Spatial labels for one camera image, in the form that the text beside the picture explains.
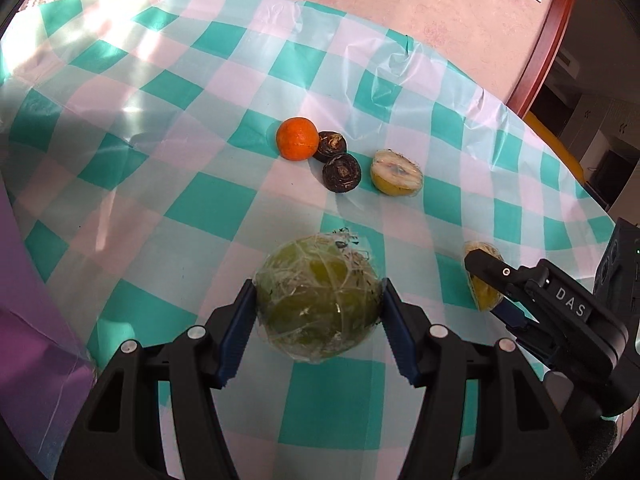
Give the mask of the yellow fruit slice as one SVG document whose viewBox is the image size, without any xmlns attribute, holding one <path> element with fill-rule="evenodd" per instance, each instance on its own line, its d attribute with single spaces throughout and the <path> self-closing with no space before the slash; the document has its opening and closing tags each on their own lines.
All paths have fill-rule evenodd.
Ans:
<svg viewBox="0 0 640 480">
<path fill-rule="evenodd" d="M 499 249 L 495 245 L 482 242 L 481 240 L 468 240 L 464 243 L 463 251 L 465 257 L 471 252 L 474 252 L 474 250 L 486 252 L 487 255 L 503 262 L 501 252 L 499 252 Z M 493 278 L 486 281 L 484 274 L 476 275 L 469 270 L 465 270 L 465 273 L 475 307 L 483 312 L 489 312 L 495 309 L 504 298 L 501 285 L 498 285 L 497 281 Z"/>
</svg>

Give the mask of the round green fruit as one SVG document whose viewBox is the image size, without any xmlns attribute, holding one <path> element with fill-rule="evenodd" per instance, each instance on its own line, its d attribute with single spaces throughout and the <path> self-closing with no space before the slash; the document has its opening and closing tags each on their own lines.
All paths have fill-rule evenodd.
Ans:
<svg viewBox="0 0 640 480">
<path fill-rule="evenodd" d="M 272 252 L 254 276 L 267 340 L 295 361 L 320 363 L 355 348 L 378 325 L 382 281 L 348 229 Z"/>
</svg>

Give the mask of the yellow pear half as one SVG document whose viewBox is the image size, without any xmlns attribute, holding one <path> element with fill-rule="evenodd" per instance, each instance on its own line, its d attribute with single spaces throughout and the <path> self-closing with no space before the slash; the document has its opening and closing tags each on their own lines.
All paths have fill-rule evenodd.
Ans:
<svg viewBox="0 0 640 480">
<path fill-rule="evenodd" d="M 379 150 L 374 154 L 370 177 L 373 185 L 388 196 L 416 195 L 423 188 L 420 168 L 392 150 Z"/>
</svg>

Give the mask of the small orange mandarin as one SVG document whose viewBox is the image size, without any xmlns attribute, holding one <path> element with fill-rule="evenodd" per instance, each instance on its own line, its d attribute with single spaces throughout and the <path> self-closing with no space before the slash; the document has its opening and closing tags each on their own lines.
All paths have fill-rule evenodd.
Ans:
<svg viewBox="0 0 640 480">
<path fill-rule="evenodd" d="M 301 162 L 314 156 L 320 136 L 316 126 L 307 118 L 288 118 L 279 126 L 276 143 L 280 155 L 292 162 Z"/>
</svg>

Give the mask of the teal white checkered tablecloth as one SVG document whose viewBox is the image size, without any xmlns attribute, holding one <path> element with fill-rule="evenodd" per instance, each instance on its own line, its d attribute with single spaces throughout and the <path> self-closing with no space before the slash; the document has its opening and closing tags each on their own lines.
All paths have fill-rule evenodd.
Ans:
<svg viewBox="0 0 640 480">
<path fill-rule="evenodd" d="M 352 191 L 279 126 L 344 136 Z M 423 174 L 372 183 L 379 150 Z M 58 0 L 1 38 L 1 177 L 23 243 L 102 372 L 128 339 L 166 344 L 231 304 L 282 245 L 348 229 L 402 300 L 461 339 L 506 329 L 475 307 L 464 243 L 548 259 L 591 286 L 612 219 L 517 114 L 414 38 L 299 0 Z"/>
</svg>

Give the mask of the red wooden door frame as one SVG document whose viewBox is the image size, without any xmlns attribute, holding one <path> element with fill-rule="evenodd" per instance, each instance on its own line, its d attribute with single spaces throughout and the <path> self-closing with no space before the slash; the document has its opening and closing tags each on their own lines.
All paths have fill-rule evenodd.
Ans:
<svg viewBox="0 0 640 480">
<path fill-rule="evenodd" d="M 551 0 L 532 54 L 506 106 L 524 118 L 546 80 L 564 38 L 575 0 Z"/>
</svg>

